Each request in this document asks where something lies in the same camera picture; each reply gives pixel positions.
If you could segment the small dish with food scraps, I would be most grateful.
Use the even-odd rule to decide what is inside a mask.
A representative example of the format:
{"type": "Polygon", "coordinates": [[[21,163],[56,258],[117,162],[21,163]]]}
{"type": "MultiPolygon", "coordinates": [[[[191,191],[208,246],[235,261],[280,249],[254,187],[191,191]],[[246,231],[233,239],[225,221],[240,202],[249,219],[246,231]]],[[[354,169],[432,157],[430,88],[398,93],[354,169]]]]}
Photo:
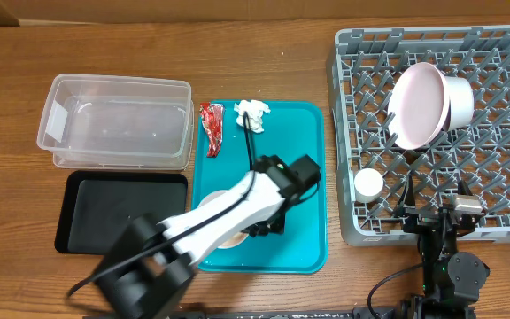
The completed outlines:
{"type": "MultiPolygon", "coordinates": [[[[206,197],[204,197],[198,205],[203,206],[205,204],[208,204],[209,202],[213,201],[214,199],[224,194],[225,192],[226,192],[225,190],[214,191],[208,194],[206,197]]],[[[220,245],[219,249],[230,249],[236,247],[240,245],[247,237],[248,237],[247,233],[238,232],[229,240],[225,241],[222,245],[220,245]]]]}

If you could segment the grey round bowl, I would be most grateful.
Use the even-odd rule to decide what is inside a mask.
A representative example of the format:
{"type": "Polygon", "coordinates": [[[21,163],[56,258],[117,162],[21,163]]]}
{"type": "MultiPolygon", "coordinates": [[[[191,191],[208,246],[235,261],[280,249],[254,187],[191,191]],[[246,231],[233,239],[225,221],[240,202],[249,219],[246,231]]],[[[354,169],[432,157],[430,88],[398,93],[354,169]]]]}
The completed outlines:
{"type": "Polygon", "coordinates": [[[353,180],[355,200],[370,203],[381,195],[384,186],[383,176],[372,168],[363,168],[357,172],[353,180]]]}

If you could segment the white tissue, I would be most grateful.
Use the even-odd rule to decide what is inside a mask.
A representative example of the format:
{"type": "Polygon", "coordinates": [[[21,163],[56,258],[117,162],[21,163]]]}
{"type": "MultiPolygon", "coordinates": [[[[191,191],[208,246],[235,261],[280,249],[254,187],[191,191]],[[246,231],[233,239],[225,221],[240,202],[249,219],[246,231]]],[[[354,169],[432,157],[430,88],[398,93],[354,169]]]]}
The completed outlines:
{"type": "Polygon", "coordinates": [[[243,127],[243,116],[247,116],[249,130],[253,133],[263,133],[263,115],[270,114],[270,107],[258,100],[241,100],[234,104],[234,111],[237,112],[236,124],[243,127]]]}

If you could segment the red snack wrapper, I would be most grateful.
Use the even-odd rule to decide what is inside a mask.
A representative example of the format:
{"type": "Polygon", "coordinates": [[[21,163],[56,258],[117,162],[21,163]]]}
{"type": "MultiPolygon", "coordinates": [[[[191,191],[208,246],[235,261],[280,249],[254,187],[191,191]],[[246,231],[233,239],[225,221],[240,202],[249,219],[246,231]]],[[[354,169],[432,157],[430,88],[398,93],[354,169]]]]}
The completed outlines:
{"type": "Polygon", "coordinates": [[[225,108],[223,104],[201,103],[200,117],[202,126],[208,138],[208,158],[215,158],[222,144],[223,117],[225,108]]]}

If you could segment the white round plate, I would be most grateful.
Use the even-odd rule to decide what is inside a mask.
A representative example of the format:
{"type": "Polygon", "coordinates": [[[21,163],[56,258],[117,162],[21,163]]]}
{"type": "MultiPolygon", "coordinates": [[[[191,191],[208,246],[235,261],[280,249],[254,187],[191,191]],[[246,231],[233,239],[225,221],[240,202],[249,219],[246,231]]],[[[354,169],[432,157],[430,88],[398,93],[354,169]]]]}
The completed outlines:
{"type": "Polygon", "coordinates": [[[444,75],[427,62],[408,67],[398,78],[387,107],[394,115],[388,129],[397,135],[395,144],[404,150],[428,144],[443,128],[449,108],[444,75]]]}

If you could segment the white cup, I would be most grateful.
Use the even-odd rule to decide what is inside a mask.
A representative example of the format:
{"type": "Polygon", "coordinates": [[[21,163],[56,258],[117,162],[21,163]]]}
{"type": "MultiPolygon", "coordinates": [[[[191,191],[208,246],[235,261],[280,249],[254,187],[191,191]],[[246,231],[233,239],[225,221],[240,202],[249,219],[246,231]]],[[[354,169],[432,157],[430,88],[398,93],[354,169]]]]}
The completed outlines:
{"type": "Polygon", "coordinates": [[[446,76],[450,107],[444,129],[463,128],[470,124],[475,110],[473,90],[469,81],[460,77],[446,76]]]}

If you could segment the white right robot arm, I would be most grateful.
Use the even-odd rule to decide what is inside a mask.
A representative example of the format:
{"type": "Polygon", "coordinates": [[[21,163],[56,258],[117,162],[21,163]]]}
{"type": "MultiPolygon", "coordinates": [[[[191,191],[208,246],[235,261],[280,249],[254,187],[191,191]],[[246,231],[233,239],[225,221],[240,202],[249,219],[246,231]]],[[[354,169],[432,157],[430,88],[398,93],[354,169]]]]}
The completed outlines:
{"type": "Polygon", "coordinates": [[[397,213],[405,218],[404,231],[418,236],[423,294],[403,300],[395,316],[475,319],[473,305],[491,271],[476,255],[460,251],[457,238],[460,230],[468,233],[475,230],[483,211],[461,210],[450,204],[436,211],[403,205],[397,213]]]}

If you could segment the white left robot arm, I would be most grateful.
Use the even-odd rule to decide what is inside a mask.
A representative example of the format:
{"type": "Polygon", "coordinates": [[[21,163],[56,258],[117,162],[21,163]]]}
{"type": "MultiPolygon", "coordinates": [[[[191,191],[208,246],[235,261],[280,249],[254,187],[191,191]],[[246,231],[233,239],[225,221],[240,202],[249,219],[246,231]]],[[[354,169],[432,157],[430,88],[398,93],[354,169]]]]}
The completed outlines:
{"type": "Polygon", "coordinates": [[[242,230],[277,232],[287,210],[320,179],[307,155],[291,164],[262,156],[238,184],[192,211],[133,220],[90,280],[119,318],[165,318],[211,252],[242,230]]]}

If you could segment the grey dishwasher rack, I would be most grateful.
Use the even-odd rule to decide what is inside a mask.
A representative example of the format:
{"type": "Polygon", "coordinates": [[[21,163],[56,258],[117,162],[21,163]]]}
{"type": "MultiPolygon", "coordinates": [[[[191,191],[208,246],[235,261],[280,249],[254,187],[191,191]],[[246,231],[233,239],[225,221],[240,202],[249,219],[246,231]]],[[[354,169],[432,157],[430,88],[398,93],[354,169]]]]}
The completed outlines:
{"type": "Polygon", "coordinates": [[[326,71],[336,132],[340,228],[349,245],[412,245],[393,211],[407,181],[418,207],[437,209],[460,182],[479,198],[484,217],[473,240],[510,243],[510,25],[483,27],[348,28],[334,38],[326,71]],[[427,62],[469,81],[475,114],[469,125],[441,132],[405,151],[388,129],[394,85],[410,66],[427,62]],[[355,200],[354,176],[381,173],[382,193],[355,200]]]}

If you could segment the teal plastic tray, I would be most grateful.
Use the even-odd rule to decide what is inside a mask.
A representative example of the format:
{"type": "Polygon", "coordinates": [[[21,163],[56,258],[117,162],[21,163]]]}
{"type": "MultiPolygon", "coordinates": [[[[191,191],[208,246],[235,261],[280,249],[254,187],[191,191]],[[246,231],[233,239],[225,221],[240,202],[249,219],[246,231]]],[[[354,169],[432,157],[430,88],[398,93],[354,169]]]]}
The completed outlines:
{"type": "MultiPolygon", "coordinates": [[[[243,130],[236,124],[236,101],[225,106],[220,153],[207,157],[208,138],[197,132],[191,206],[215,191],[236,185],[249,168],[243,130]]],[[[290,164],[308,155],[321,169],[325,165],[324,120],[321,110],[302,101],[270,101],[264,114],[263,133],[254,137],[258,156],[276,155],[290,164]]],[[[312,187],[306,201],[286,214],[282,234],[247,237],[240,245],[213,251],[200,264],[211,272],[312,274],[325,263],[328,254],[328,205],[326,182],[312,187]]]]}

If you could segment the black rectangular tray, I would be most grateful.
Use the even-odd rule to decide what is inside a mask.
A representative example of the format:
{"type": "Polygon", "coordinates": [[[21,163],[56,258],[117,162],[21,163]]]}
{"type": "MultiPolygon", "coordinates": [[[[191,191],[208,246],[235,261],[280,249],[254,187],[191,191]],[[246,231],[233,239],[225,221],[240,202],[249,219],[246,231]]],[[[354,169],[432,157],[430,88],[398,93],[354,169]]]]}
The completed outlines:
{"type": "Polygon", "coordinates": [[[182,214],[187,190],[180,174],[75,171],[66,180],[55,249],[103,255],[139,216],[182,214]]]}

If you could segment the clear plastic bin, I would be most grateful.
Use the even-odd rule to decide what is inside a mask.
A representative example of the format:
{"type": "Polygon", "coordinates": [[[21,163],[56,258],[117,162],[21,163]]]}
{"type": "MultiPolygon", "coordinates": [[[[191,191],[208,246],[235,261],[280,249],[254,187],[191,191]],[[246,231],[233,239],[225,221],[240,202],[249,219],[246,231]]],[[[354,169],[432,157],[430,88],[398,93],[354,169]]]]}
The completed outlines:
{"type": "Polygon", "coordinates": [[[183,170],[193,132],[192,89],[185,81],[60,74],[36,143],[57,167],[183,170]]]}

